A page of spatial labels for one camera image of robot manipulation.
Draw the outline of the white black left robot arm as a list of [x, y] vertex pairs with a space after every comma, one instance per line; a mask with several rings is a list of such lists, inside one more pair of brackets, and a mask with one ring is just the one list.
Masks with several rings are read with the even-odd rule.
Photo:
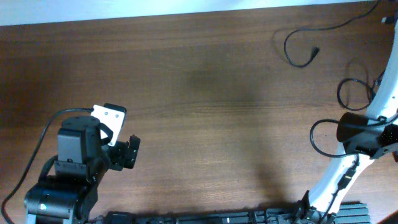
[[25, 196], [27, 223], [88, 223], [103, 176], [110, 169], [132, 169], [141, 143], [132, 135], [128, 142], [112, 144], [112, 136], [94, 116], [62, 122], [58, 154], [45, 163]]

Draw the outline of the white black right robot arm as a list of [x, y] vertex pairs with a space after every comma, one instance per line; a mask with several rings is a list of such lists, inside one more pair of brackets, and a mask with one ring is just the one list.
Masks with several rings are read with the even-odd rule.
[[376, 96], [364, 115], [347, 112], [337, 122], [337, 153], [321, 180], [306, 191], [292, 223], [335, 223], [340, 205], [360, 174], [397, 151], [397, 42]]

